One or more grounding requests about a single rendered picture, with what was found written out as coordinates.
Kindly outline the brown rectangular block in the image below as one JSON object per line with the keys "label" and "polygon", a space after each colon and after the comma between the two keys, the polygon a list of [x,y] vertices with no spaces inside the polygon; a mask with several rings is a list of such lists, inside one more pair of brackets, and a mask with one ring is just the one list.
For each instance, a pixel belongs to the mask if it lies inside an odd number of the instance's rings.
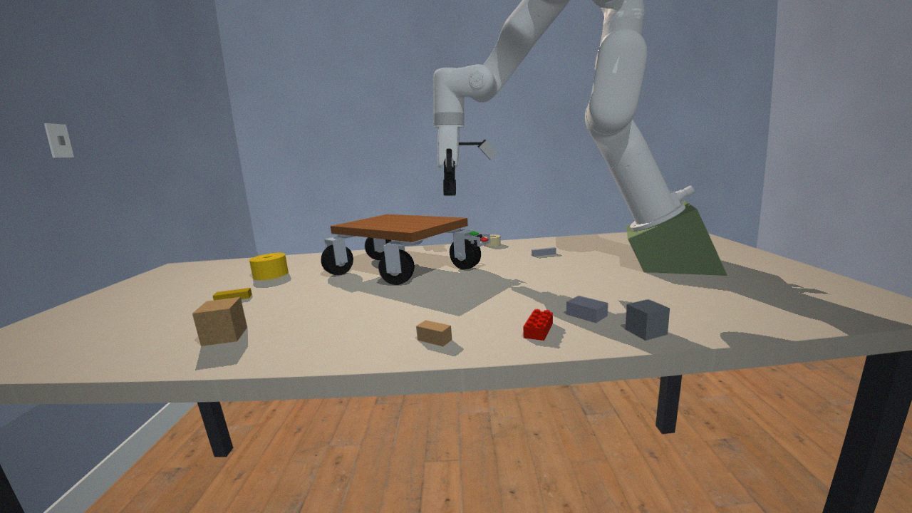
{"label": "brown rectangular block", "polygon": [[445,346],[452,341],[452,326],[433,321],[423,321],[416,326],[418,341]]}

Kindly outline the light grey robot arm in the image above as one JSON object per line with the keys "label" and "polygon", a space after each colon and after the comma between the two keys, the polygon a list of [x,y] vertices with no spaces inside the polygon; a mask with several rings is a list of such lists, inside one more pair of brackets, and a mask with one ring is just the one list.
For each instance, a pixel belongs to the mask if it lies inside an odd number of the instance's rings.
{"label": "light grey robot arm", "polygon": [[[434,125],[465,125],[465,97],[491,100],[569,1],[522,0],[483,65],[437,69]],[[634,217],[630,229],[641,231],[682,213],[682,198],[695,190],[688,186],[670,192],[633,120],[647,65],[643,0],[591,1],[603,11],[605,21],[584,121]]]}

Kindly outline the brown cube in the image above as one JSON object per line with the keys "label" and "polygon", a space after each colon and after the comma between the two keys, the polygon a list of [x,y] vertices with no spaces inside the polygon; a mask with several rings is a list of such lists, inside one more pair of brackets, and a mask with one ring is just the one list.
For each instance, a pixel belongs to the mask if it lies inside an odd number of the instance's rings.
{"label": "brown cube", "polygon": [[238,341],[247,329],[240,296],[208,300],[192,315],[201,346]]}

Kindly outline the yellow rectangular bar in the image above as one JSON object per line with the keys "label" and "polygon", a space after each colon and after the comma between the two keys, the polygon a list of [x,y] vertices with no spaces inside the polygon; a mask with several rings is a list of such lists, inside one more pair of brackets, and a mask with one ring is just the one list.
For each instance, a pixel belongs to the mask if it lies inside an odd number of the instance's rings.
{"label": "yellow rectangular bar", "polygon": [[230,298],[235,298],[235,296],[240,296],[241,299],[248,299],[248,298],[250,298],[251,295],[253,295],[251,288],[224,290],[224,291],[216,292],[214,294],[214,300],[230,299]]}

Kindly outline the red toy building brick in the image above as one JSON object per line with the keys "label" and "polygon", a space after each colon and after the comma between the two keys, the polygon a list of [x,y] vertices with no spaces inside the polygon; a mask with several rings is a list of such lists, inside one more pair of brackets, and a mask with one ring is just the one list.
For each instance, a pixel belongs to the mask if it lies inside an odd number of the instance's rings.
{"label": "red toy building brick", "polygon": [[524,338],[528,338],[529,340],[544,341],[545,337],[549,333],[549,329],[551,328],[552,323],[552,312],[539,311],[539,309],[535,309],[535,311],[533,311],[531,316],[527,319],[527,323],[522,326],[524,329]]}

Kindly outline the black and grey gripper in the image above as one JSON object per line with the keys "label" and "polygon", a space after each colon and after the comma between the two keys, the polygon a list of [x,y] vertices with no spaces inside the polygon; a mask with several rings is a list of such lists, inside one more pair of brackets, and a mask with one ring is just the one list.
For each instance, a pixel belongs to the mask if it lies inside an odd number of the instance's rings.
{"label": "black and grey gripper", "polygon": [[442,168],[444,165],[443,194],[445,196],[456,195],[454,170],[455,167],[458,167],[460,129],[464,127],[464,125],[434,125],[434,128],[437,129],[437,166]]}

